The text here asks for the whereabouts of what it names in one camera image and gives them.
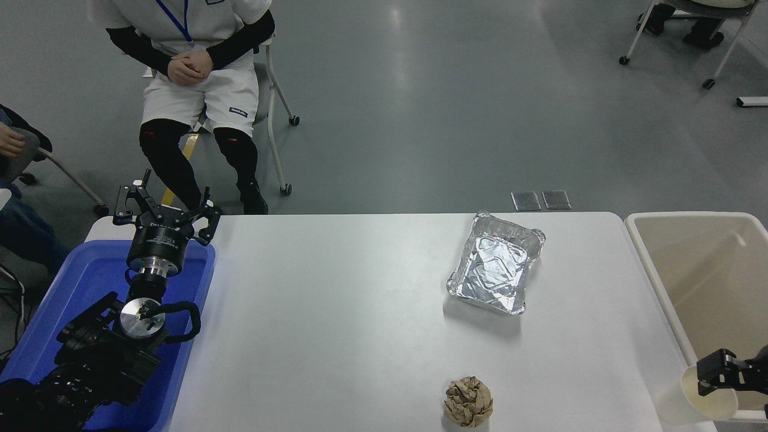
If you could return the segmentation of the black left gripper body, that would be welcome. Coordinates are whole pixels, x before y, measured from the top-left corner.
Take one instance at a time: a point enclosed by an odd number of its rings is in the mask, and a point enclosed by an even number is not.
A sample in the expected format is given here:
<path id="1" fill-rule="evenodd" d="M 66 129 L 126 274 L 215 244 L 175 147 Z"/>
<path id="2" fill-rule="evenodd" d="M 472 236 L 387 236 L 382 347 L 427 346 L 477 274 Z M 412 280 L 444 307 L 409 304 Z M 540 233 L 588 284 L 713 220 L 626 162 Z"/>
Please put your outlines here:
<path id="1" fill-rule="evenodd" d="M 143 267 L 151 258 L 159 258 L 171 267 L 182 267 L 190 238 L 191 223 L 163 225 L 157 222 L 134 222 L 136 232 L 127 255 L 129 267 Z"/>

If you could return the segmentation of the person's right hand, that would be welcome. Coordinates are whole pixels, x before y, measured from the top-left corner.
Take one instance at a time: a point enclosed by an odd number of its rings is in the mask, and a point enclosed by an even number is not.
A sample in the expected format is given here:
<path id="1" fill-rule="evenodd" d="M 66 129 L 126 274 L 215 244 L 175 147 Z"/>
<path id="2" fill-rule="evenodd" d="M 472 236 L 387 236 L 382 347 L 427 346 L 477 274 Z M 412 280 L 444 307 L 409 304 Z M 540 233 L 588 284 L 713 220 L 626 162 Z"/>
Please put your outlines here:
<path id="1" fill-rule="evenodd" d="M 181 86 L 190 86 L 197 83 L 196 71 L 187 65 L 188 58 L 177 55 L 171 58 L 167 66 L 167 76 L 172 83 Z"/>

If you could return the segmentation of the person's hand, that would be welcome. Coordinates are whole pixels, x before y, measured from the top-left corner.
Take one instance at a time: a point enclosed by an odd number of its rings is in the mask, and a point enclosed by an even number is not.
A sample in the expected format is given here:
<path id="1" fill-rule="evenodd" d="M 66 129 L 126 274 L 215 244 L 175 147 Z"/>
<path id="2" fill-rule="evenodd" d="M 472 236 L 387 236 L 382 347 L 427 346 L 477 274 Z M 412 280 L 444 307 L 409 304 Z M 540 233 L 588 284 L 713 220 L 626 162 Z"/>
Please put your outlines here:
<path id="1" fill-rule="evenodd" d="M 1 124 L 0 153 L 4 158 L 19 158 L 26 147 L 25 135 Z"/>

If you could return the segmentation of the person's left hand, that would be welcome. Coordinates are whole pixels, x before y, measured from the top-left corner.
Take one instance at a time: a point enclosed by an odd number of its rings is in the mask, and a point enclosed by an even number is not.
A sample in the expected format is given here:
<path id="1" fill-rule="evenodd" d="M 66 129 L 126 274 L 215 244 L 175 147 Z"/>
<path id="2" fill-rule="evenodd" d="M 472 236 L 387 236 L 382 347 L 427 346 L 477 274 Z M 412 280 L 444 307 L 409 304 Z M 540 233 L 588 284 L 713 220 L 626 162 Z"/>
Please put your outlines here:
<path id="1" fill-rule="evenodd" d="M 183 63 L 207 79 L 213 71 L 213 60 L 206 50 L 189 51 L 181 55 Z"/>

